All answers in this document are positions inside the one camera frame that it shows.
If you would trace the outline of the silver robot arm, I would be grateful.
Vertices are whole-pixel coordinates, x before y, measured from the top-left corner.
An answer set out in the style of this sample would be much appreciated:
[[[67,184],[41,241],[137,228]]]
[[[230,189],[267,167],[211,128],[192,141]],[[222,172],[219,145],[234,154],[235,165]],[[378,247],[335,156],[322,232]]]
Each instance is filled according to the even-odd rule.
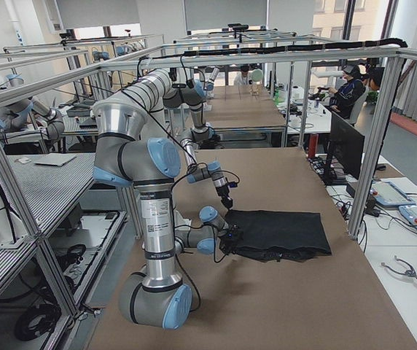
[[[115,187],[133,187],[144,220],[144,268],[132,273],[120,292],[122,315],[136,324],[177,329],[191,309],[192,289],[176,267],[182,245],[176,242],[171,187],[181,170],[175,142],[139,139],[148,113],[135,101],[106,98],[95,103],[100,118],[93,177]]]
[[[169,77],[172,81],[172,88],[163,97],[164,107],[173,109],[181,104],[186,104],[190,108],[193,127],[185,130],[179,137],[179,144],[184,149],[184,156],[187,164],[186,179],[189,183],[195,183],[204,179],[211,179],[217,195],[225,208],[233,207],[233,199],[230,197],[229,185],[222,172],[218,161],[199,166],[196,161],[194,144],[208,141],[214,132],[210,125],[206,123],[203,115],[203,104],[206,102],[206,92],[200,82],[186,78],[185,83],[176,81],[176,69],[170,69]]]

